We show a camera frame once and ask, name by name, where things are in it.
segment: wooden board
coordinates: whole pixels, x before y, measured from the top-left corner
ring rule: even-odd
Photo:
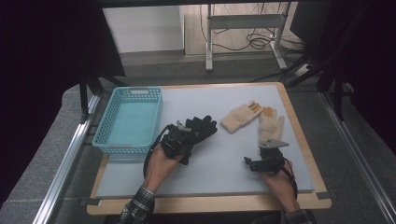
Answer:
[[[261,84],[239,84],[239,85],[235,85],[235,84],[228,84],[227,85],[226,84],[226,85],[204,85],[204,86],[177,86],[177,87],[166,87],[165,89],[166,90],[168,90],[168,89],[174,90],[174,89],[189,88],[191,91],[193,91],[193,90],[199,90],[201,88],[214,88],[214,87],[216,87],[216,89],[220,89],[220,88],[236,88],[237,87],[237,89],[235,89],[235,90],[244,90],[245,87],[251,87],[251,89],[256,89],[257,87],[262,87],[262,86],[273,86],[273,87],[276,87],[277,91],[279,92],[278,96],[280,97],[282,106],[285,109],[283,112],[282,112],[282,109],[280,109],[279,115],[281,115],[281,113],[286,113],[286,115],[287,115],[286,117],[288,118],[287,119],[288,122],[285,122],[285,124],[288,123],[290,125],[290,127],[291,127],[290,131],[293,132],[293,134],[295,136],[295,139],[296,139],[296,144],[298,145],[298,148],[300,149],[300,152],[302,153],[302,156],[304,157],[304,161],[305,161],[304,164],[307,164],[306,167],[309,170],[310,176],[312,176],[312,180],[313,180],[315,189],[312,192],[310,192],[310,193],[301,193],[300,196],[299,196],[299,202],[302,204],[302,207],[304,207],[304,206],[306,206],[308,208],[309,207],[314,207],[314,208],[315,207],[329,207],[330,204],[331,204],[330,200],[318,200],[318,198],[317,198],[317,196],[315,194],[316,192],[326,191],[326,189],[324,187],[323,181],[321,180],[320,174],[318,172],[318,168],[315,165],[315,161],[312,158],[312,154],[311,154],[311,152],[309,150],[309,147],[308,147],[308,145],[306,143],[306,140],[304,138],[304,134],[303,134],[303,132],[301,130],[301,127],[300,127],[300,125],[298,123],[298,120],[295,117],[295,114],[294,114],[294,112],[292,110],[289,97],[287,96],[286,91],[284,90],[284,88],[283,88],[283,86],[281,84],[279,84],[279,83],[276,83],[276,84],[274,84],[274,83],[267,83],[267,84],[261,83]],[[235,94],[237,94],[237,93],[239,95],[241,95],[241,94],[244,95],[244,93],[242,93],[241,91],[236,91]],[[275,98],[268,97],[268,95],[267,96],[263,95],[262,99],[264,99],[264,98],[268,98],[268,99],[261,100],[261,97],[258,96],[258,99],[249,99],[249,100],[256,100],[262,105],[271,105],[271,104],[274,103],[274,101],[276,101]],[[230,97],[230,101],[234,101],[236,103],[235,97],[231,96]],[[231,108],[227,107],[227,106],[231,106],[231,105],[225,106],[225,104],[223,104],[222,106],[223,106],[223,110],[227,110],[227,111],[231,110]],[[234,136],[236,136],[237,134],[240,135],[241,132],[243,132],[243,131],[244,130],[241,129],[241,130],[237,131],[234,134],[228,134],[228,135],[230,135],[232,138],[234,138]],[[210,141],[209,139],[207,139],[206,141],[208,142],[208,144],[210,144],[210,143],[213,144],[213,141]],[[207,154],[208,153],[207,151],[205,151],[205,149],[202,149],[201,152],[204,152],[202,154]],[[193,161],[195,161],[194,157],[196,156],[196,154],[197,153],[194,153],[193,157],[191,158],[191,164],[189,166],[187,166],[187,167],[190,167],[190,166],[193,167],[193,165],[194,165]],[[103,172],[105,170],[106,164],[107,164],[107,157],[104,157],[104,163],[101,166],[101,170],[99,171],[98,178],[97,178],[97,181],[95,183],[95,187],[94,187],[94,189],[92,191],[92,197],[93,198],[95,198],[97,196],[97,190],[98,190],[99,183],[101,181]],[[242,169],[244,170],[244,175],[252,177],[253,178],[252,182],[254,182],[255,181],[254,178],[257,177],[257,176],[253,176],[253,175],[256,175],[256,174],[251,173],[249,171],[248,167],[246,167],[246,166],[243,167]],[[126,199],[126,200],[123,200],[123,199],[106,199],[106,200],[102,200],[102,204],[101,204],[100,207],[89,206],[88,207],[88,211],[89,211],[90,214],[117,214],[121,210],[122,206],[126,202],[128,202],[129,200],[130,199]],[[211,202],[213,200],[217,201],[217,202],[226,202],[226,203],[218,204],[217,206],[215,206],[216,208],[212,208],[211,206],[205,206],[205,205],[203,205],[203,207],[200,207],[201,205],[196,204],[196,203],[197,203],[197,201],[201,201],[201,200],[204,200],[204,201],[208,200],[209,203],[213,203],[213,202]],[[236,200],[235,204],[233,204],[233,205],[229,204],[229,202],[230,202],[229,200],[231,200],[231,201]],[[253,203],[252,204],[253,207],[250,206],[250,203],[249,204],[240,203],[240,202],[243,202],[244,200],[251,201]],[[165,207],[162,207],[161,205],[158,205],[158,203],[157,203],[156,212],[178,213],[178,212],[251,211],[251,210],[276,209],[276,208],[279,207],[279,205],[277,203],[273,203],[273,200],[274,199],[272,198],[271,195],[263,194],[262,192],[259,193],[258,191],[257,192],[251,191],[249,193],[249,195],[241,195],[240,192],[239,193],[237,193],[237,192],[236,193],[235,192],[231,192],[230,193],[229,192],[226,196],[221,195],[221,196],[217,196],[217,197],[206,197],[206,196],[200,195],[200,197],[186,197],[186,196],[180,197],[180,196],[177,196],[177,197],[169,198],[169,195],[168,195],[166,198],[162,198],[162,199],[158,199],[157,200],[158,202],[163,202],[163,203],[166,203],[167,205]]]

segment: human hand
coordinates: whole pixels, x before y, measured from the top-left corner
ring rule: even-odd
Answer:
[[[248,105],[240,105],[233,109],[224,119],[221,124],[230,132],[234,133],[243,125],[256,118],[262,112],[262,107],[250,101]]]
[[[161,147],[161,154],[164,155],[164,158],[188,165],[193,146],[214,134],[218,130],[216,124],[217,123],[212,120],[210,116],[206,116],[204,119],[187,119],[186,126],[179,122],[177,122],[177,126],[170,124],[163,129],[152,147],[160,142],[160,144],[155,147]],[[162,136],[163,132],[166,130],[168,130],[168,134]],[[148,151],[143,165],[144,177],[147,176],[149,162],[153,154],[154,149],[152,149],[152,147]]]
[[[155,193],[166,177],[172,174],[182,158],[182,155],[171,159],[166,157],[161,144],[158,144],[149,158],[143,186]]]
[[[292,174],[291,161],[286,160],[284,168]],[[279,199],[286,213],[300,210],[300,205],[294,196],[294,189],[290,178],[285,174],[285,172],[279,171],[275,175],[259,172],[259,175],[264,179],[268,189],[271,190],[271,192]]]
[[[283,132],[283,123],[285,117],[277,118],[277,111],[272,107],[264,107],[260,113],[260,139],[259,144],[262,145],[268,139],[280,140]]]

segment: black cable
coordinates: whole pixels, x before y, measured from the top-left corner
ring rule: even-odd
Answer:
[[[288,163],[288,165],[289,165],[289,167],[290,167],[290,170],[291,170],[291,173],[290,173],[284,166],[281,166],[281,167],[279,167],[279,168],[280,168],[280,169],[283,171],[283,173],[285,173],[286,176],[289,178],[290,183],[291,183],[291,186],[292,186],[292,188],[293,188],[294,198],[297,199],[297,196],[298,196],[298,188],[297,188],[297,183],[296,183],[296,180],[295,180],[295,177],[294,177],[293,169],[292,169],[292,167],[291,167],[291,164],[290,164],[289,160],[287,160],[286,158],[283,158],[283,159]]]
[[[282,2],[279,2],[279,6],[277,7],[277,12],[276,12],[276,14],[279,14],[280,4],[282,4]]]
[[[344,20],[343,21],[349,21],[348,18],[350,18],[351,15],[345,15]],[[288,68],[287,71],[285,71],[282,75],[282,77],[279,79],[279,82],[282,82],[285,86],[288,86],[287,84],[287,78],[288,78],[288,72],[291,71],[292,69],[296,68],[298,65],[300,65],[301,63],[305,62],[305,60],[307,60],[309,58],[309,56],[315,52],[319,52],[321,51],[321,48],[323,48],[324,46],[326,46],[327,44],[329,44],[329,42],[334,41],[334,39],[336,39],[335,37],[337,35],[339,35],[339,33],[342,31],[343,28],[346,27],[346,24],[341,23],[337,28],[334,29],[334,31],[332,32],[331,35],[326,36],[326,38],[321,41],[320,43],[318,43],[317,45],[315,45],[313,48],[311,48],[310,50],[308,50],[302,57],[300,57],[290,68]],[[328,64],[330,61],[331,57],[329,57],[328,60],[326,60],[324,63],[320,64],[319,66],[325,66],[323,64]]]
[[[215,15],[215,6],[216,6],[216,4],[213,4],[213,13],[212,13],[212,15]],[[228,9],[227,9],[227,4],[224,4],[224,7],[225,7],[225,10],[228,12],[228,14],[230,15],[230,12],[228,11]],[[221,33],[223,33],[223,32],[226,32],[226,31],[228,31],[228,29],[224,29],[224,30],[222,30],[222,31],[220,31],[220,32],[216,32],[215,30],[213,30],[213,33],[215,33],[216,35],[218,35],[218,34],[221,34]]]
[[[350,21],[351,20],[351,18],[352,18],[352,16],[353,15],[349,15],[349,14],[346,14],[345,16],[344,16],[344,19],[342,20],[342,21]],[[314,53],[314,52],[316,52],[316,53],[318,53],[318,52],[321,52],[321,51],[323,51],[323,47],[326,47],[329,43],[331,44],[333,41],[334,41],[334,39],[337,39],[336,37],[339,35],[339,33],[341,33],[345,28],[347,27],[347,23],[340,23],[334,30],[333,30],[333,32],[329,35],[329,36],[326,36],[325,37],[325,39],[323,40],[323,41],[321,41],[320,43],[318,43],[317,45],[315,45],[312,49],[310,49],[309,50],[309,52],[310,53]],[[297,63],[294,63],[293,65],[295,65],[295,64],[300,64],[300,63],[302,63],[304,60],[297,60]],[[323,70],[323,69],[325,69],[326,68],[326,66],[328,65],[328,64],[330,64],[330,61],[332,60],[332,55],[331,56],[329,56],[329,58],[327,59],[327,60],[325,60],[325,62],[323,62],[323,63],[321,63],[321,64],[318,64],[317,66],[316,66],[316,70],[318,71],[319,69],[320,70]],[[296,79],[294,79],[291,83],[287,83],[287,78],[288,78],[288,74],[287,73],[285,73],[280,79],[279,79],[279,81],[281,81],[286,87],[288,87],[288,86],[294,86],[294,85],[297,85],[299,82],[300,82],[300,80],[302,80],[301,79],[301,77],[297,77]]]
[[[251,9],[250,14],[253,14],[255,8],[257,8],[257,13],[259,13],[259,4],[257,3],[256,6],[253,9]]]
[[[300,43],[300,42],[295,42],[295,41],[287,40],[287,39],[284,39],[284,38],[282,38],[282,37],[281,37],[280,39],[283,40],[283,41],[289,42],[289,43],[293,43],[293,44],[305,45],[305,43]]]
[[[267,6],[265,7],[263,14],[265,14],[265,12],[267,12],[268,5],[269,5],[269,3],[267,3]]]
[[[296,63],[297,61],[293,61],[292,59],[288,58],[288,55],[289,55],[289,54],[302,54],[302,53],[301,53],[301,52],[288,52],[288,53],[285,53],[284,58],[285,58],[288,62]]]
[[[271,39],[267,36],[255,33],[247,35],[247,40],[249,41],[250,46],[254,49],[264,49],[271,42]]]
[[[157,138],[155,139],[154,143],[149,148],[148,154],[146,155],[145,162],[143,164],[143,177],[146,177],[146,171],[147,171],[148,166],[149,166],[149,159],[151,158],[151,154],[154,151],[154,148],[160,143],[160,140],[161,140],[161,137],[163,136],[163,133],[165,133],[166,130],[169,130],[170,127],[171,127],[170,124],[166,125],[163,128],[163,130],[161,131],[161,133],[157,136]]]
[[[202,32],[202,35],[203,35],[203,37],[204,37],[204,40],[205,40],[206,43],[207,43],[207,39],[206,39],[205,32],[204,32],[204,26],[203,26],[203,22],[202,22],[202,5],[200,5],[200,8],[199,8],[199,9],[200,9],[201,32]],[[249,46],[253,47],[253,46],[252,46],[252,43],[253,43],[253,42],[257,42],[258,40],[259,40],[259,38],[250,39],[249,42],[247,43],[247,45],[244,46],[244,47],[242,47],[242,48],[240,48],[240,49],[231,49],[231,48],[225,47],[225,46],[223,46],[223,45],[213,44],[213,43],[212,43],[212,46],[218,46],[218,47],[221,47],[221,48],[224,48],[224,49],[233,50],[233,51],[238,51],[238,50],[246,49],[246,48],[248,48]]]
[[[306,48],[290,49],[290,48],[287,48],[281,44],[279,44],[279,48],[282,49],[284,52],[293,52],[293,53],[305,53],[306,52]]]
[[[265,78],[268,78],[268,77],[274,77],[274,76],[281,75],[281,74],[283,74],[283,72],[273,73],[273,74],[271,74],[271,75],[267,75],[267,76],[263,76],[263,77],[258,77],[258,78],[256,78],[256,79],[250,80],[249,82],[256,82],[256,81],[258,81],[258,80],[260,80],[260,79],[265,79]]]

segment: metal rod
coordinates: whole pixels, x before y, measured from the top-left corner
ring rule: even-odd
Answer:
[[[212,52],[212,5],[207,5],[206,72],[213,71]]]
[[[341,121],[337,115],[332,110],[332,100],[330,97],[323,92],[319,93],[320,98],[325,104],[327,111],[330,114],[332,121],[335,124],[338,132],[341,134],[344,143],[346,144],[346,148],[349,151],[352,159],[356,162],[356,165],[361,172],[361,176],[366,182],[369,190],[372,192],[376,202],[378,203],[379,208],[381,209],[385,219],[389,224],[394,224],[396,221],[396,210],[392,203],[392,200],[385,192],[381,183],[375,177],[373,170],[370,168],[367,160],[364,158],[358,144],[355,142],[352,134],[349,132],[347,126],[343,121]]]
[[[291,2],[288,2],[288,4],[286,5],[286,9],[282,12],[282,18],[280,21],[280,25],[277,28],[276,38],[275,38],[275,43],[274,43],[276,48],[279,46],[280,38],[282,38],[283,30],[285,29],[286,20],[288,19],[288,16],[289,16],[290,5],[291,5]]]
[[[89,104],[89,109],[91,113],[96,109],[99,99],[100,97],[98,96],[93,96],[91,98]],[[66,178],[82,145],[85,133],[90,127],[91,119],[92,117],[87,119],[85,123],[78,125],[75,135],[73,136],[73,139],[70,142],[68,149],[66,150],[64,159],[62,160],[61,165],[59,166],[59,169],[56,172],[56,175],[53,178],[51,185],[49,186],[49,191],[47,191],[47,195],[44,198],[43,203],[41,204],[35,216],[35,220],[33,221],[34,224],[44,224],[49,221],[50,215],[52,214],[55,204],[58,201],[61,190],[64,187],[64,182],[66,181]]]

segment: person's left hand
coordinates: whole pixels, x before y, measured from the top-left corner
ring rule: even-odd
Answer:
[[[143,186],[152,192],[156,192],[161,183],[175,170],[183,155],[167,158],[161,144],[158,144],[152,151],[148,161],[146,178]]]
[[[286,160],[284,168],[289,172],[289,174],[293,174],[291,161]],[[286,213],[295,212],[300,209],[300,205],[294,195],[295,192],[290,182],[290,178],[285,174],[285,172],[279,171],[275,175],[268,175],[265,172],[259,172],[259,175],[264,179],[268,189],[271,190],[271,192],[279,199]]]

